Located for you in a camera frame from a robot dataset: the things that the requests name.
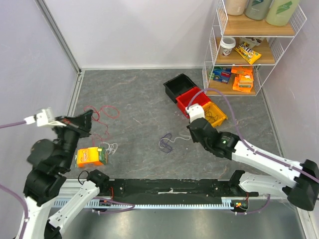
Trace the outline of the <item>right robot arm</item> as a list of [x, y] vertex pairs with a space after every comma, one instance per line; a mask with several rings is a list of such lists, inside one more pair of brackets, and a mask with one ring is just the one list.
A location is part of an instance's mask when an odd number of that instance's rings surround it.
[[259, 149], [230, 132], [218, 131], [206, 119], [194, 120], [187, 127], [193, 142], [219, 158], [247, 164], [262, 172], [257, 176], [237, 170], [228, 183], [234, 196], [242, 193], [286, 197], [294, 206], [313, 211], [319, 198], [319, 167], [311, 161], [289, 160]]

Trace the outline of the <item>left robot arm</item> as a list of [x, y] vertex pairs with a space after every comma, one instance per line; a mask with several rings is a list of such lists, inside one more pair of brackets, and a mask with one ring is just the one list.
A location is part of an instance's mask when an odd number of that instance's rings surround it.
[[18, 239], [60, 239], [66, 227], [96, 196], [109, 192], [109, 176], [93, 170], [79, 191], [54, 216], [49, 216], [60, 189], [66, 181], [65, 173], [71, 163], [79, 139], [89, 137], [93, 110], [76, 117], [54, 117], [50, 108], [26, 117], [25, 124], [49, 127], [57, 135], [55, 140], [41, 139], [30, 150], [27, 161], [32, 166], [24, 189], [23, 218]]

